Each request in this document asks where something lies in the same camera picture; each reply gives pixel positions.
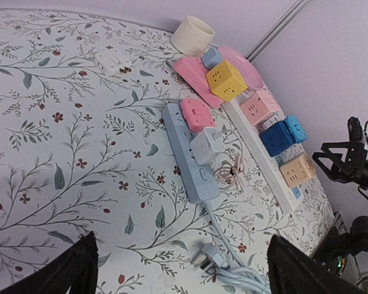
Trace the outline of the pink plug adapter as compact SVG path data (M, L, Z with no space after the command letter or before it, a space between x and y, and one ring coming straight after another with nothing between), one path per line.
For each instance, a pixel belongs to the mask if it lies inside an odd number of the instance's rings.
M215 127L209 107L202 100L186 97L180 108L190 131L200 133L205 127Z

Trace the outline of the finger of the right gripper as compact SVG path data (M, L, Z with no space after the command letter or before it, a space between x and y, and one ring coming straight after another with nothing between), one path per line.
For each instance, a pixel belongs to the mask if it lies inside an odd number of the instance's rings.
M359 184L366 162L367 150L360 141L323 143L322 152L315 152L312 159L324 174L334 182Z

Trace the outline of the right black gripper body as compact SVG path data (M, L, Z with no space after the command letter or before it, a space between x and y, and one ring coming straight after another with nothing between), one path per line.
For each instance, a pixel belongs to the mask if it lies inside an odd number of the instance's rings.
M358 185L358 192L368 201L368 160L363 143L352 143L348 148L346 163L348 177Z

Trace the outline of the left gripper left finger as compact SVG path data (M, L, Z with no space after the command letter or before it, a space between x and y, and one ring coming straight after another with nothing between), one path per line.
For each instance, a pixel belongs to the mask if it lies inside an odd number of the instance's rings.
M49 264L19 281L0 279L0 293L95 293L98 283L98 245L94 232Z

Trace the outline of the light blue power strip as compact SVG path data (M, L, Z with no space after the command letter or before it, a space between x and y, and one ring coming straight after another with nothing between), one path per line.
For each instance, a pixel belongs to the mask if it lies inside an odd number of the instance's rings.
M162 111L162 118L189 202L204 207L214 229L238 267L232 268L227 256L211 243L203 245L193 260L194 265L204 270L212 265L216 266L217 279L230 287L244 288L252 293L270 293L267 279L244 264L217 222L211 204L212 200L220 196L216 177L210 164L196 163L190 149L190 141L198 133L190 131L179 104L167 104Z

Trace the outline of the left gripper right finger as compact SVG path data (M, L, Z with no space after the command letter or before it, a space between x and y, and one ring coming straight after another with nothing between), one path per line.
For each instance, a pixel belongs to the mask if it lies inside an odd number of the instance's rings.
M368 250L368 238L349 234L328 237L321 243L322 257ZM325 270L282 236L274 235L267 250L272 293L363 293L340 277Z

